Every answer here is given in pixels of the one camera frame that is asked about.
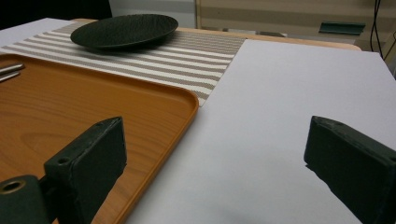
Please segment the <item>table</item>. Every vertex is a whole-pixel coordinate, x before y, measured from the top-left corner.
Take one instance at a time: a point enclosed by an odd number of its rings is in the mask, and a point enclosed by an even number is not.
[[[0,32],[0,46],[71,21]],[[376,53],[247,40],[126,223],[359,223],[305,168],[311,116],[396,148],[396,83]]]

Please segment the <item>white table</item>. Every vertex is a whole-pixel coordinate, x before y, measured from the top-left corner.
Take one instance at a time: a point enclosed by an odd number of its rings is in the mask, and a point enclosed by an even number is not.
[[[70,21],[0,32],[0,46]],[[127,223],[360,223],[305,167],[313,115],[396,148],[376,53],[247,40]]]

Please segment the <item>round plate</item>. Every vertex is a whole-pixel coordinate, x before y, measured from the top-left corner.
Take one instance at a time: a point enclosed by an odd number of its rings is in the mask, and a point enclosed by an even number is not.
[[[83,25],[70,39],[92,49],[118,49],[147,43],[171,34],[177,20],[156,14],[119,16]]]

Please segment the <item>wooden tray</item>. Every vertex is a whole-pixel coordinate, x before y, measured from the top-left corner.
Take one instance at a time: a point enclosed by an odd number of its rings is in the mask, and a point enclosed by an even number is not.
[[[123,117],[128,165],[93,223],[123,223],[190,126],[190,91],[19,55],[21,75],[0,83],[0,181],[44,175],[43,164],[95,122]]]

